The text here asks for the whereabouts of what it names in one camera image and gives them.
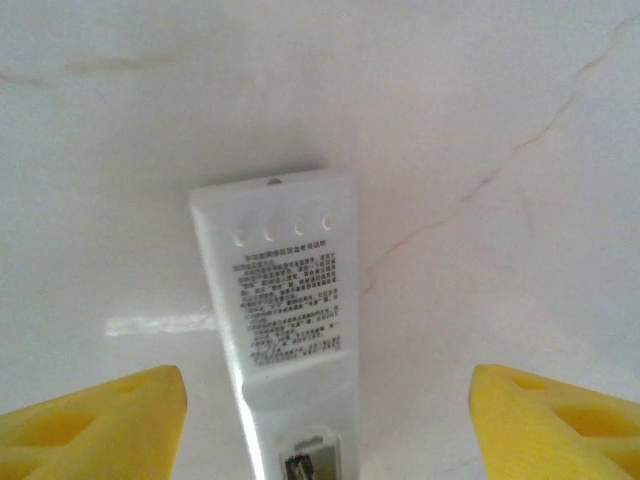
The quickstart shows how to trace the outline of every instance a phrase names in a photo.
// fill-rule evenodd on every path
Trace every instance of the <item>white plastic casing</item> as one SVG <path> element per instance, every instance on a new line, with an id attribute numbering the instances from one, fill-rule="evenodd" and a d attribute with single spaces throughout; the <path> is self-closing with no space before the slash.
<path id="1" fill-rule="evenodd" d="M 358 264 L 351 175 L 195 190 L 191 211 L 257 479 L 309 439 L 358 479 Z"/>

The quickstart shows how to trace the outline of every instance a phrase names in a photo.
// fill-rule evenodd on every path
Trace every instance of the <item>brown crack line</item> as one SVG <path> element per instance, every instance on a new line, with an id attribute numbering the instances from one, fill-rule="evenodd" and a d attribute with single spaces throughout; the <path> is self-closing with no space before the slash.
<path id="1" fill-rule="evenodd" d="M 611 37 L 612 37 L 611 44 L 607 47 L 607 49 L 602 54 L 598 55 L 597 57 L 593 58 L 592 60 L 589 60 L 582 68 L 580 68 L 580 70 L 578 70 L 578 73 L 574 77 L 574 80 L 575 81 L 579 80 L 582 76 L 584 76 L 588 72 L 593 71 L 604 60 L 606 60 L 606 58 L 611 54 L 611 52 L 613 52 L 614 49 L 617 47 L 618 42 L 619 42 L 618 39 L 619 39 L 620 35 L 627 28 L 629 28 L 631 25 L 633 25 L 636 21 L 639 21 L 639 20 L 640 20 L 640 13 L 638 13 L 636 15 L 633 15 L 631 17 L 627 17 L 624 20 L 622 20 L 621 22 L 619 22 L 613 28 L 613 30 L 611 32 Z M 370 285 L 364 290 L 364 292 L 362 293 L 362 296 L 367 295 L 371 290 L 373 290 L 373 288 L 375 287 L 375 284 L 376 284 L 376 280 L 377 280 L 377 273 L 376 272 L 378 271 L 378 269 L 380 269 L 384 265 L 384 263 L 386 262 L 386 260 L 389 258 L 390 255 L 392 255 L 394 252 L 398 251 L 399 249 L 401 249 L 402 247 L 404 247 L 405 245 L 410 243 L 415 237 L 417 237 L 418 235 L 422 234 L 422 232 L 424 232 L 426 230 L 432 230 L 432 229 L 441 227 L 441 226 L 445 225 L 446 223 L 448 223 L 450 220 L 453 220 L 455 217 L 457 217 L 458 214 L 461 212 L 462 207 L 465 204 L 470 203 L 487 186 L 489 186 L 492 183 L 494 183 L 494 181 L 500 176 L 500 173 L 511 162 L 511 160 L 513 160 L 513 158 L 515 158 L 518 155 L 518 153 L 520 153 L 523 149 L 525 149 L 527 147 L 530 147 L 531 145 L 541 141 L 551 131 L 553 131 L 556 128 L 556 126 L 558 125 L 558 123 L 567 114 L 567 112 L 569 112 L 569 110 L 575 105 L 576 100 L 577 100 L 577 96 L 575 94 L 572 95 L 571 97 L 569 97 L 560 106 L 560 108 L 558 108 L 558 110 L 556 111 L 555 115 L 546 124 L 546 126 L 544 128 L 542 128 L 542 130 L 540 130 L 540 132 L 537 135 L 535 135 L 535 136 L 529 138 L 528 140 L 525 140 L 524 142 L 521 142 L 521 143 L 517 144 L 515 147 L 513 147 L 511 149 L 511 152 L 510 152 L 509 156 L 508 156 L 508 160 L 509 161 L 505 165 L 493 170 L 489 175 L 487 175 L 480 182 L 478 182 L 478 184 L 473 188 L 473 190 L 471 190 L 470 193 L 468 193 L 468 194 L 464 195 L 463 197 L 461 197 L 460 200 L 458 200 L 458 203 L 457 203 L 456 207 L 454 208 L 453 212 L 447 218 L 445 218 L 444 220 L 440 220 L 438 222 L 435 222 L 435 223 L 430 223 L 430 224 L 424 225 L 424 226 L 418 228 L 417 230 L 414 230 L 413 232 L 411 232 L 408 235 L 406 235 L 405 237 L 403 237 L 400 241 L 395 243 L 393 246 L 391 246 L 390 248 L 385 250 L 382 253 L 382 255 L 380 255 L 380 257 L 378 257 L 378 259 L 371 265 L 371 267 L 369 267 L 368 273 L 369 273 L 369 277 L 370 277 Z"/>
<path id="2" fill-rule="evenodd" d="M 72 76 L 104 75 L 142 72 L 152 68 L 172 65 L 180 60 L 176 53 L 143 55 L 138 58 L 107 57 L 69 62 L 65 72 Z"/>

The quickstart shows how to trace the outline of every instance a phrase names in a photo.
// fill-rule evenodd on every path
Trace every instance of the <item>white remote control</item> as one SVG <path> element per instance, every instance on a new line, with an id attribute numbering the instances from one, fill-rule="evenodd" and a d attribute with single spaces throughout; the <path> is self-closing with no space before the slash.
<path id="1" fill-rule="evenodd" d="M 352 176 L 198 189 L 191 211 L 256 478 L 357 480 Z"/>

